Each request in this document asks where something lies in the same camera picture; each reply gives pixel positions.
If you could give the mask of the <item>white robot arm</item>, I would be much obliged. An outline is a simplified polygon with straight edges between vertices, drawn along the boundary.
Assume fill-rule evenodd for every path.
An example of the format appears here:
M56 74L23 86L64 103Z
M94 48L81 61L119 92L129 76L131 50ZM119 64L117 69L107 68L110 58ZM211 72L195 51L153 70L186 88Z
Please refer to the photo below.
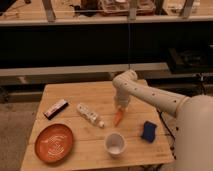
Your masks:
M137 82L134 70L113 79L118 106L126 108L134 96L177 119L175 171L213 171L213 97L188 97Z

